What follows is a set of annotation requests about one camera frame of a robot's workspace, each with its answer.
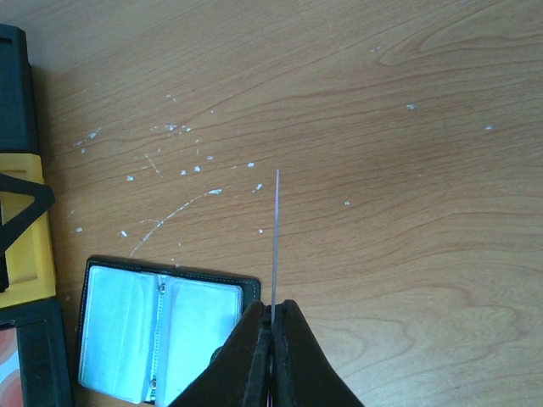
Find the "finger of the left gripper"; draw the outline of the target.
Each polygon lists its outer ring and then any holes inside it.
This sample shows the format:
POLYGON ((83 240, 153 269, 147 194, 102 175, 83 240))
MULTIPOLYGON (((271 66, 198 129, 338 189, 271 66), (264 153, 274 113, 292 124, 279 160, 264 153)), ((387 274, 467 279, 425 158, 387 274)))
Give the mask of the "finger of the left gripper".
POLYGON ((1 174, 1 291, 52 293, 53 263, 47 212, 52 189, 1 174))

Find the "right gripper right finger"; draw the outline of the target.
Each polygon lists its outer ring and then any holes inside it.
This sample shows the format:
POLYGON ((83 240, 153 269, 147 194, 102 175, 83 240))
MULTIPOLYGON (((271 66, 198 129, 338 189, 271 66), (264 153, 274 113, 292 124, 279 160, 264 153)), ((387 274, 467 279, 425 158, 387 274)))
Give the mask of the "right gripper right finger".
POLYGON ((295 301, 275 307, 271 332, 273 406, 362 405, 327 360, 295 301))

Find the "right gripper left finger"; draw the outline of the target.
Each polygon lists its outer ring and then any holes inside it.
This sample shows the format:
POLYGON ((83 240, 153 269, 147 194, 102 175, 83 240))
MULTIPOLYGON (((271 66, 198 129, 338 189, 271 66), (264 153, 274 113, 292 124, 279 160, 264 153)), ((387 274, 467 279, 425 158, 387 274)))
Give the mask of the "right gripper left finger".
POLYGON ((272 349, 271 311, 254 301, 209 366, 173 406, 267 406, 272 349))

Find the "black card holder wallet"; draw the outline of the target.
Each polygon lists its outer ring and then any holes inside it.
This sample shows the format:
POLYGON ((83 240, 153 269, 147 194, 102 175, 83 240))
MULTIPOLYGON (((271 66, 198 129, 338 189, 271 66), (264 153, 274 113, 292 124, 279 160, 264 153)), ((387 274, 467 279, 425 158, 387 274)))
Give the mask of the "black card holder wallet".
POLYGON ((78 382, 128 403, 167 406, 258 299, 253 276, 93 255, 81 292, 78 382))

